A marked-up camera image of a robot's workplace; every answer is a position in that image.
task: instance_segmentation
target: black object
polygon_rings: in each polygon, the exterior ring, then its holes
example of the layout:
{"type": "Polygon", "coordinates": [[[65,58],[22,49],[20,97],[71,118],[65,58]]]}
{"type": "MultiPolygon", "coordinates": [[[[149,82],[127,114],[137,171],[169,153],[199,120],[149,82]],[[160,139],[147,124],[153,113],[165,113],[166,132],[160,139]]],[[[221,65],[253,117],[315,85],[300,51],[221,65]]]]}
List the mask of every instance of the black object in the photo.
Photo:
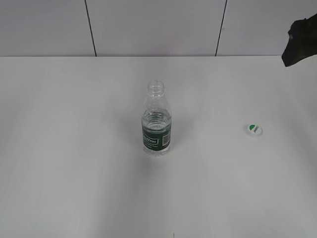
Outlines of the black object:
{"type": "Polygon", "coordinates": [[[289,40],[282,55],[286,67],[317,54],[317,14],[295,21],[288,31],[289,40]]]}

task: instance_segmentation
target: white bottle cap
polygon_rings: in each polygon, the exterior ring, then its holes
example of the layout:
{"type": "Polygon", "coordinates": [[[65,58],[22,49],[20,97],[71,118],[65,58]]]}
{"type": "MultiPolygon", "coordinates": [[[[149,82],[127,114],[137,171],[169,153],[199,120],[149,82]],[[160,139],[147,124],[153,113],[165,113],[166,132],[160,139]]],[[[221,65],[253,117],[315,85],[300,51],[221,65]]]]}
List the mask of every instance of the white bottle cap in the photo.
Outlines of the white bottle cap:
{"type": "Polygon", "coordinates": [[[251,136],[260,136],[262,135],[263,130],[262,128],[257,124],[250,124],[247,127],[247,134],[251,136]]]}

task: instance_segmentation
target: green bottle label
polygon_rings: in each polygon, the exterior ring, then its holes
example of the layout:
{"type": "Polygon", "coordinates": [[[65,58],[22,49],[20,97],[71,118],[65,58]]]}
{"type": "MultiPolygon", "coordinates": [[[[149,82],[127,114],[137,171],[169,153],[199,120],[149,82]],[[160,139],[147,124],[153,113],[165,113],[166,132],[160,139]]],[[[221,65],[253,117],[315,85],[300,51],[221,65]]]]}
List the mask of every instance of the green bottle label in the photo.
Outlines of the green bottle label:
{"type": "Polygon", "coordinates": [[[170,129],[171,125],[164,129],[164,132],[146,130],[146,127],[142,127],[143,132],[143,144],[150,150],[163,150],[170,144],[170,129]]]}

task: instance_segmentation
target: white wall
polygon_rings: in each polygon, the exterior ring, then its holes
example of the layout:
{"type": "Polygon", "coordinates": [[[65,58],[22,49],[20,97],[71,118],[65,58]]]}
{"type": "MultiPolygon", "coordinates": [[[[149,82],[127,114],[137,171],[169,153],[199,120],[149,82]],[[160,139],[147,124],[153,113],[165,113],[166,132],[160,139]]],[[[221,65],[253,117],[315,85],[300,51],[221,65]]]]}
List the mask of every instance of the white wall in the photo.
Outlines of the white wall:
{"type": "Polygon", "coordinates": [[[317,0],[228,0],[217,55],[281,55],[292,23],[316,13],[317,0]]]}
{"type": "Polygon", "coordinates": [[[84,0],[1,0],[0,56],[93,56],[84,0]]]}
{"type": "MultiPolygon", "coordinates": [[[[225,0],[87,0],[99,56],[214,56],[225,0]]],[[[228,0],[218,56],[281,55],[317,0],[228,0]]],[[[93,56],[85,0],[2,0],[0,56],[93,56]]]]}
{"type": "Polygon", "coordinates": [[[97,54],[214,55],[225,0],[89,0],[97,54]]]}

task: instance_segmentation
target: water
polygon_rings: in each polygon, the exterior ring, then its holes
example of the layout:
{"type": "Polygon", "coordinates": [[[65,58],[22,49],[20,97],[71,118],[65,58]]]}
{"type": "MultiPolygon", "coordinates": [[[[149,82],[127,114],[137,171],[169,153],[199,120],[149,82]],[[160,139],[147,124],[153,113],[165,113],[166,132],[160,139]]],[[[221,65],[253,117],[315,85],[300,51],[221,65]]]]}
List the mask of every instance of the water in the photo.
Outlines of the water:
{"type": "Polygon", "coordinates": [[[142,116],[143,130],[149,137],[159,138],[159,146],[163,148],[162,150],[155,151],[147,148],[146,146],[143,146],[145,152],[150,155],[160,156],[165,154],[169,150],[171,123],[171,115],[166,109],[156,108],[144,112],[142,116]]]}

